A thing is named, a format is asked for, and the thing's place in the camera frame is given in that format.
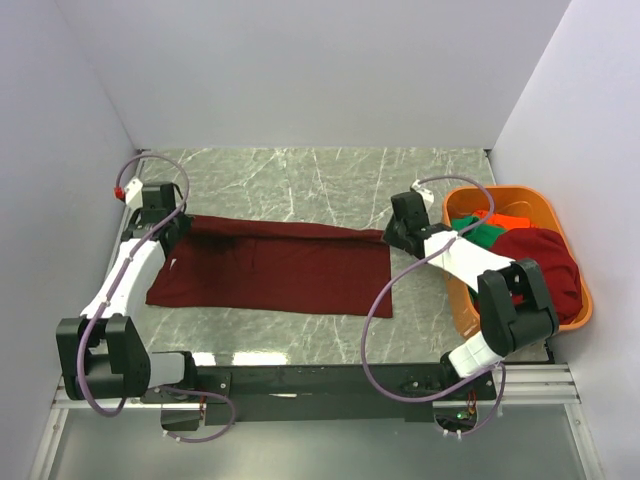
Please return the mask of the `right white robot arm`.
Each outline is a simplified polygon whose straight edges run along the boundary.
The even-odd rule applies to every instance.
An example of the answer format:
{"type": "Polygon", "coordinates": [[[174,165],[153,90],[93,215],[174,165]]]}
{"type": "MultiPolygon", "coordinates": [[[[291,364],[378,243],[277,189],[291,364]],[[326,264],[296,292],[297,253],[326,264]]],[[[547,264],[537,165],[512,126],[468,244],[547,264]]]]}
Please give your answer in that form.
{"type": "Polygon", "coordinates": [[[451,227],[433,224],[416,191],[391,197],[383,240],[460,280],[476,294],[480,330],[441,359],[439,387],[460,399],[474,378],[508,355],[557,333],[559,320],[539,264],[493,254],[451,227]]]}

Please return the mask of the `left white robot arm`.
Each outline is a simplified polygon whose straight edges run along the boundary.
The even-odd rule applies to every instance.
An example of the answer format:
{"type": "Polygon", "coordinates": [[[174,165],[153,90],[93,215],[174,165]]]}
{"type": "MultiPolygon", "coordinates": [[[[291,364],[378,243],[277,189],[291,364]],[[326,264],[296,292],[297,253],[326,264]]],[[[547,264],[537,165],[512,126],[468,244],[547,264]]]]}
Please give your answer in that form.
{"type": "Polygon", "coordinates": [[[141,397],[164,385],[176,401],[189,401],[200,388],[191,354],[148,352],[133,323],[169,253],[191,227],[191,217],[173,213],[186,201],[174,183],[144,185],[137,178],[117,188],[116,196],[133,210],[116,261],[89,305],[56,329],[67,396],[85,398],[77,373],[82,359],[94,399],[141,397]]]}

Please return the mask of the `dark red t-shirt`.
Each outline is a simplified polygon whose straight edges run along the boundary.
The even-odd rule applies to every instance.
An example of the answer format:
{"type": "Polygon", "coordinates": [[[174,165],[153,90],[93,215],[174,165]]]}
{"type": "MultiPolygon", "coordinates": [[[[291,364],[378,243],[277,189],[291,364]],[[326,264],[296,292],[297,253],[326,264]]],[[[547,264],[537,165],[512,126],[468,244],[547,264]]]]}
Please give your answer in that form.
{"type": "Polygon", "coordinates": [[[146,302],[364,316],[390,278],[379,230],[196,215],[146,302]]]}

